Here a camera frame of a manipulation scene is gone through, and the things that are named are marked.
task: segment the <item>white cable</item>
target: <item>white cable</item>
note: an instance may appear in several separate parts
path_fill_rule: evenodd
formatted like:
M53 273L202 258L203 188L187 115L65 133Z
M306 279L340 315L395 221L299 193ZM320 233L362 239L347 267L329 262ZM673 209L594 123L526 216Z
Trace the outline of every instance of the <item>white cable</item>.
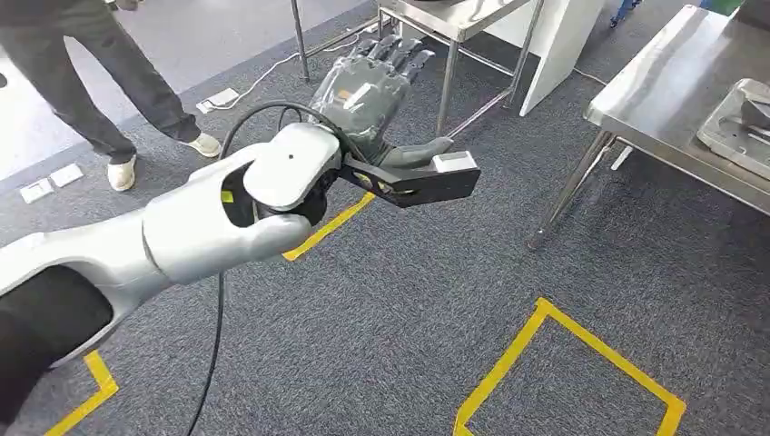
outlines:
M356 44L356 43L358 43L358 42L359 42L359 40L360 40L360 34L362 34L362 33L364 33L364 32L366 32L366 30L365 30L365 29L364 29L364 30L362 30L362 31L360 31L360 32L358 32L358 33L356 34L356 37L355 37L355 39L353 39L353 41L352 41L352 42L350 42L350 43L347 43L347 44L343 44L343 45L338 45L338 46L336 46L336 47L332 47L332 48L327 48L327 49L325 49L325 50L323 50L323 51L324 51L325 53L331 53L331 52L336 52L337 50L341 50L341 49L343 49L343 48L345 48L345 47L350 47L351 45L354 45L354 44ZM235 107L235 105L237 105L237 104L238 104L238 103L241 101L241 99L242 99L243 97L245 97L246 95L250 94L250 93L251 93L251 92L254 90L254 88L256 88L256 87L257 87L257 85L258 85L258 84L260 84L260 82L261 82L262 80L264 80L264 78L265 78L265 77L267 77L267 76L268 76L268 74L272 73L272 72L273 72L273 70L275 70L275 69L278 67L278 65L281 65L281 64L286 64L286 63L287 63L287 62L289 62L291 59L294 59L295 57L299 57L299 55L300 55L300 52L296 52L296 53L292 54L291 56L287 57L286 59L283 59L283 60L281 60L281 61L278 61L278 62L276 62L275 64L273 64L273 65L272 65L272 66L271 66L271 67L270 67L270 68L269 68L269 69L268 69L266 72L264 72L264 74L263 74L263 75L261 75L261 76L260 76L260 78L259 78L259 79L257 79L256 81L254 81L254 83L252 84L252 86L250 86L250 87L249 87L249 89L248 89L248 90L247 90L245 93L243 93L243 94L241 94L241 95L238 95L238 97L236 97L236 98L235 98L235 100L233 100L233 101L232 101L232 103L230 103L230 104L227 104L227 105L225 105L225 106L217 106L217 105L215 105L215 104L212 104L212 105L211 105L211 108L212 108L212 109L214 109L214 110L219 110L219 111L227 111L227 110L233 109L233 107Z
M600 83L600 84L602 84L604 86L607 86L607 82L601 80L600 78L596 77L595 75L591 75L591 74L585 73L583 71L578 70L577 68L573 68L573 70L575 71L575 73L578 73L578 74L582 75L583 77L586 77L587 79L591 79L594 82L597 82L597 83Z

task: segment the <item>black cable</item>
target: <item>black cable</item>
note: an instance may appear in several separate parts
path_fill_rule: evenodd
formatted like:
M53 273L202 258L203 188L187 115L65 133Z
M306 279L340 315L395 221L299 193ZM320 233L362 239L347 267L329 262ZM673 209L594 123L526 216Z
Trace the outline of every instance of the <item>black cable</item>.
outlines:
M195 430L195 424L197 424L198 419L201 418L203 405L206 403L206 397L209 396L209 388L212 386L214 369L216 368L217 358L219 357L219 344L222 341L222 317L224 316L224 272L220 272L217 276L217 283L219 285L219 291L217 292L217 324L216 333L214 334L212 361L209 364L209 373L206 375L206 383L203 385L201 399L198 401L198 409L195 411L195 416L192 417L190 428L187 430L187 436L192 436L193 430Z
M346 135L335 123L333 123L329 118L327 118L325 115L321 114L318 111L315 111L313 109L310 109L310 107L307 107L303 104L298 103L292 103L287 101L281 101L281 100L274 100L270 102L265 102L262 104L257 105L256 107L252 108L249 112L241 116L241 118L238 119L238 121L235 122L235 125L230 129L230 132L227 133L227 136L224 138L224 143L222 143L222 150L219 153L218 160L221 161L225 157L227 157L227 153L230 151L230 145L232 144L232 138L235 137L235 134L238 133L238 131L241 129L241 126L243 123L246 122L249 118L255 116L256 114L264 111L265 109L269 109L271 107L283 107L283 111L281 111L281 118L279 119L279 126L282 122L282 118L284 114L288 110L293 109L297 115L300 116L300 119L302 119L301 112L304 112L306 114L309 114L310 116L315 117L322 123L326 124L331 131L337 136L337 138L340 140L340 142L346 146L346 148L353 154L356 154L356 157L359 158L362 162L367 163L366 157L360 152L358 146L350 140L348 135ZM201 418L201 413L203 412L203 406L206 403L206 397L209 395L209 388L212 386L212 379L214 375L214 369L216 368L216 362L219 358L219 346L222 341L222 318L224 317L224 274L225 272L220 272L217 276L217 284L219 286L218 290L218 296L217 296L217 321L216 321L216 332L214 334L214 345L212 347L212 360L209 364L209 371L206 374L206 382L203 385L203 392L201 393L201 399L198 401L198 408L195 411L195 415L192 417L192 421L190 422L190 427L187 430L187 436L193 435L193 430L195 430L195 425L198 423L198 420Z
M275 133L276 133L276 134L277 134L278 132L280 132L280 131L281 131L281 129L283 128L283 117L284 117L284 116L286 115L286 113L287 113L287 112L289 112L289 111L294 111L294 113L295 113L295 114L297 114L297 118L299 118L299 119L300 119L300 123L302 122L302 113L301 113L300 111L298 111L298 110L294 109L293 107L284 107L284 108L281 110L281 116L279 116L279 117L278 117L278 128L276 128L276 129L275 129Z
M333 123L326 115L316 111L315 109L310 109L310 107L304 104L288 102L285 100L272 100L269 102L264 102L262 104L257 105L256 107L253 107L246 114L243 114L241 118L239 118L238 121L235 122L235 125L232 127L232 129L230 129L230 132L227 133L227 136L225 136L224 144L222 144L222 152L220 153L220 159L222 159L224 156L227 155L228 150L230 149L230 144L232 143L232 138L235 136L236 133L238 133L238 130L241 129L241 126L243 125L243 123L245 123L249 118L271 107L293 108L300 112L304 112L312 116L313 118L319 120L322 124L325 124L327 127L329 127L331 129L331 132L335 136L337 136L337 139L340 140L342 150L352 153L353 156L355 156L355 158L358 159L359 161L364 162L366 164L370 164L369 159L367 159L366 156L361 152L359 146L356 145L353 141L351 141L348 135L346 135L342 131L342 129L340 129L338 125Z

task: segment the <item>metal table leg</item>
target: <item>metal table leg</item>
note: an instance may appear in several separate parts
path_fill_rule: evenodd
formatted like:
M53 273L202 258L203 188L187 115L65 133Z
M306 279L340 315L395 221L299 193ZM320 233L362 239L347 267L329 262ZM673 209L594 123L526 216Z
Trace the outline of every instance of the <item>metal table leg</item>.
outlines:
M294 14L294 31L297 33L297 51L300 52L300 61L302 62L302 79L305 82L311 80L311 73L308 69L308 56L305 53L305 40L302 37L302 24L300 22L300 8L297 7L297 0L291 1L291 12Z
M524 44L521 45L521 53L518 54L516 69L513 70L513 80L509 87L510 94L508 95L508 100L503 104L505 108L509 108L513 104L518 82L521 80L521 73L524 71L524 64L527 62L527 56L529 55L529 44L532 43L532 35L535 34L535 29L538 27L540 12L543 10L543 4L545 3L545 0L537 0L537 3L535 3L535 12L532 14L532 20L529 22L527 35L524 37Z
M385 36L385 13L377 8L377 36L382 39Z
M344 34L340 34L340 35L334 36L332 39L330 39L329 41L327 41L327 42L325 42L325 43L323 43L321 45L316 45L315 47L313 47L310 50L308 50L307 53L305 53L305 55L307 57L313 57L313 56L317 55L318 53L326 50L327 48L329 48L329 47L331 47L333 45L337 45L340 42L350 38L351 36L357 35L358 33L363 31L365 28L369 27L370 25L375 25L375 24L377 24L377 17L371 18L371 19L365 21L364 23L361 23L360 25L357 25L357 26L351 28L350 30L348 30Z
M441 136L444 125L449 115L449 101L452 99L452 79L455 76L455 66L457 64L459 43L452 41L449 43L449 55L447 56L447 66L444 72L444 87L441 90L441 106L439 106L439 120L436 123L436 135Z
M553 228L554 223L558 221L558 219L567 209L567 206L569 206L569 204L572 202L572 199L575 198L575 195L583 185L583 182L586 181L588 176L594 170L594 167L597 166L602 157L604 157L607 151L609 151L610 147L612 147L612 144L615 143L616 138L617 137L610 132L599 132L596 139L594 139L594 143L588 147L588 150L583 155L583 158L580 159L580 162L577 164L575 171L572 173L572 175L569 176L567 185L558 195L558 201L556 204L554 204L545 220L543 220L543 223L540 225L538 231L535 232L535 234L532 235L532 237L527 241L527 246L530 249L538 248L543 240L548 236L551 229Z

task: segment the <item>dark pants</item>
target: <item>dark pants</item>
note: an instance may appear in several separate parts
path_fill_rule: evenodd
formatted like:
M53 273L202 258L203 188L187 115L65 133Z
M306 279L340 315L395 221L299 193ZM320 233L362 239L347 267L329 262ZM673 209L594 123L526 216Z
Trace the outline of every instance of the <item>dark pants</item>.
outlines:
M80 0L43 25L0 27L0 45L11 62L54 113L97 153L109 155L112 164L128 162L136 148L94 105L73 68L64 36L91 52L147 121L166 136L189 143L201 134L195 117L182 109L179 97L102 0Z

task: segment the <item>floor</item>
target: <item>floor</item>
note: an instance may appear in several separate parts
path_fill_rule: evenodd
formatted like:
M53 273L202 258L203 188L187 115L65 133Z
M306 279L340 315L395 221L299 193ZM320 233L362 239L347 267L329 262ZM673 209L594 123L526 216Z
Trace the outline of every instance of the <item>floor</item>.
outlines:
M303 0L301 18L318 25L368 0ZM181 92L251 59L294 35L287 0L152 0L116 16L172 88ZM76 41L67 46L92 98L114 122L137 114L112 78ZM0 180L82 139L51 114L45 101L0 50L0 132L7 152Z
M579 67L610 79L683 3L646 0L612 32L617 5L607 5ZM372 13L356 7L308 38ZM494 38L471 45L503 64L516 59ZM434 48L437 59L389 130L394 143L430 138L446 55ZM188 89L183 102L240 89L292 50L291 41L276 45ZM285 65L248 102L307 101L333 59L311 61L311 84ZM508 81L462 59L457 80L451 124ZM450 434L540 298L683 401L677 434L770 433L764 215L632 154L619 172L597 169L546 247L524 246L597 133L581 113L600 89L573 74L528 117L498 109L460 136L457 148L482 168L468 199L407 210L375 200L295 262L228 272L222 354L197 434ZM222 136L248 107L200 122ZM104 163L82 150L72 161L83 180L28 206L0 192L0 245L142 207L207 163L139 117L121 126L141 150L136 189L112 193ZM273 128L272 117L255 120L235 146L267 140ZM337 182L327 220L361 195ZM71 434L180 434L202 387L214 303L209 279L164 292L129 318L99 350L119 391ZM40 382L11 434L44 433L95 391L84 363L71 362ZM651 391L548 319L468 428L478 436L656 434L665 412Z

